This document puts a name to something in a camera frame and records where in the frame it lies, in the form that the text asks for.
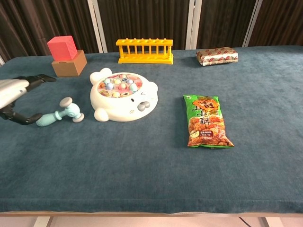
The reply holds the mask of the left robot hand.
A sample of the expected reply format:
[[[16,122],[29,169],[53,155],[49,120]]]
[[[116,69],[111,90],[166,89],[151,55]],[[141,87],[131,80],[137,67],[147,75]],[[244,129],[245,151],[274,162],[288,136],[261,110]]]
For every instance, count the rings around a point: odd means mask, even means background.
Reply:
[[[46,82],[55,82],[56,78],[37,74],[33,76],[19,76],[12,79],[0,81],[0,116],[4,120],[10,120],[21,125],[35,123],[42,117],[41,113],[36,113],[31,117],[25,117],[13,110],[15,102],[21,96],[30,92],[34,88]]]

